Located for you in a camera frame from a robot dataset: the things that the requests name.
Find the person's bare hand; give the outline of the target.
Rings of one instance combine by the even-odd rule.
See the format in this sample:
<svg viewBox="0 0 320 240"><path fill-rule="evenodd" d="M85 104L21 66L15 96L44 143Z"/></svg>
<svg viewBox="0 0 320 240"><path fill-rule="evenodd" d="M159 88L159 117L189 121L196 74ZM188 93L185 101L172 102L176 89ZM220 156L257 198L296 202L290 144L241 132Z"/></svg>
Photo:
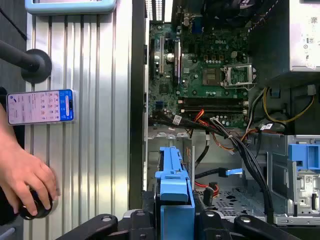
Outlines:
<svg viewBox="0 0 320 240"><path fill-rule="evenodd" d="M58 197L56 177L40 159L26 152L18 144L11 129L0 130L0 186L15 213L20 202L32 216L38 213L31 189L36 191L45 209L49 198Z"/></svg>

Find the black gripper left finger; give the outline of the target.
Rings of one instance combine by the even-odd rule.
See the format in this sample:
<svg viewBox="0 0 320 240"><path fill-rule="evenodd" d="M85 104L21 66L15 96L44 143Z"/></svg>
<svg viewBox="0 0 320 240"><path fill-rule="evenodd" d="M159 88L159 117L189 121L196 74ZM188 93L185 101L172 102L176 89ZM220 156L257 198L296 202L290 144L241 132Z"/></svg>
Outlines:
<svg viewBox="0 0 320 240"><path fill-rule="evenodd" d="M60 240L155 240L154 193L142 194L142 208L124 213L121 220L109 213L93 217L59 237Z"/></svg>

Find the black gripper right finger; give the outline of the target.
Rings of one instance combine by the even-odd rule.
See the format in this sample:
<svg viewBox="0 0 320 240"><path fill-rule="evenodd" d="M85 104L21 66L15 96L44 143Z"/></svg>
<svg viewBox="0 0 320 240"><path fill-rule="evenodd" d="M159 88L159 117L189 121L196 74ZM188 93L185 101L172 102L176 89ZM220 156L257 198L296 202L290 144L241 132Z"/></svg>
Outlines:
<svg viewBox="0 0 320 240"><path fill-rule="evenodd" d="M196 240L297 240L298 237L251 215L237 216L233 222L206 209L201 194L194 193Z"/></svg>

